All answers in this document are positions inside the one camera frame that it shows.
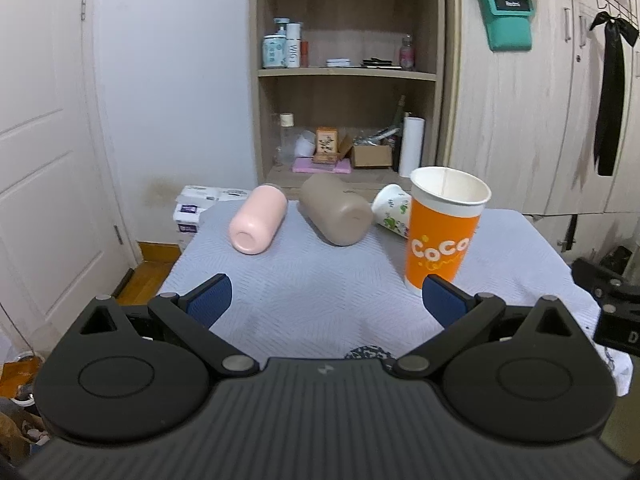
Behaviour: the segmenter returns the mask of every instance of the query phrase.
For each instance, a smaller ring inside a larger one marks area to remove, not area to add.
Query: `pink bottle on shelf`
[[[231,245],[244,254],[265,251],[287,212],[287,197],[271,184],[255,188],[229,224]]]

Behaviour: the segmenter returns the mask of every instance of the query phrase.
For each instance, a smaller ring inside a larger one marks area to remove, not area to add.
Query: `brown vacuum flask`
[[[332,244],[362,240],[373,220],[371,205],[331,173],[312,175],[300,190],[300,204]]]

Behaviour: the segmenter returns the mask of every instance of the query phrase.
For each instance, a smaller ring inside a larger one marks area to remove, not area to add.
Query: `orange paper cup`
[[[420,296],[428,274],[453,280],[491,190],[478,177],[439,166],[413,170],[411,183],[404,283]]]

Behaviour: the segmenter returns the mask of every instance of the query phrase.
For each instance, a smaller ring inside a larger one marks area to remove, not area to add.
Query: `wardrobe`
[[[489,50],[478,0],[460,0],[460,72],[443,162],[482,178],[490,207],[527,215],[571,261],[599,257],[640,218],[640,41],[625,54],[613,176],[593,164],[606,10],[638,27],[638,0],[533,0],[530,52]]]

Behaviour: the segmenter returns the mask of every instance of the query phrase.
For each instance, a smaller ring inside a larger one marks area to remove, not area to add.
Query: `black bow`
[[[616,165],[622,110],[625,106],[625,54],[620,36],[625,38],[629,45],[634,46],[638,39],[638,30],[627,20],[612,18],[604,10],[598,13],[589,30],[603,23],[606,23],[604,69],[593,143],[593,163],[598,165],[599,175],[611,176]]]

